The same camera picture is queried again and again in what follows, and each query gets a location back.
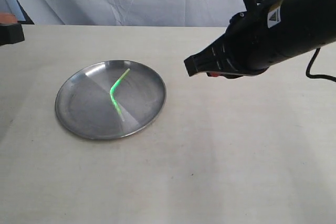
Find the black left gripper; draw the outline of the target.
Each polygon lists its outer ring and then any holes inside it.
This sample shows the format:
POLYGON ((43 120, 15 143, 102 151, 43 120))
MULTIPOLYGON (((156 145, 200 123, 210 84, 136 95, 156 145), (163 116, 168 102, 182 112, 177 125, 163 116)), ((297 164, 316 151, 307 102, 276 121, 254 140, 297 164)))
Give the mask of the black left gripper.
POLYGON ((0 45, 12 45, 25 40, 22 25, 16 23, 15 15, 0 13, 0 45))

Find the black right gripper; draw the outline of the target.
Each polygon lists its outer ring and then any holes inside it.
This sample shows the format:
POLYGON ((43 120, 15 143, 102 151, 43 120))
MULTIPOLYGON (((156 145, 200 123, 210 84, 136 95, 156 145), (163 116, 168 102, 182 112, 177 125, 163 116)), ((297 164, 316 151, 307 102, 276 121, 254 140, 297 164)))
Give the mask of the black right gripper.
POLYGON ((184 60, 188 75, 206 73, 208 77, 236 79, 264 73, 278 62, 268 34, 277 24, 277 11, 234 15, 223 35, 184 60))

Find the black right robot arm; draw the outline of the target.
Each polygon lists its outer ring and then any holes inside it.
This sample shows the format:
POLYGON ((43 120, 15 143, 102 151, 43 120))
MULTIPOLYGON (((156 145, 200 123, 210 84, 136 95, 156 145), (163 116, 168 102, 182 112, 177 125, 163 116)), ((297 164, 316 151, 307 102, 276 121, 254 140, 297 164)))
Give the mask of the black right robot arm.
POLYGON ((184 60, 189 76, 236 79, 335 42, 335 0, 243 0, 223 35, 184 60))

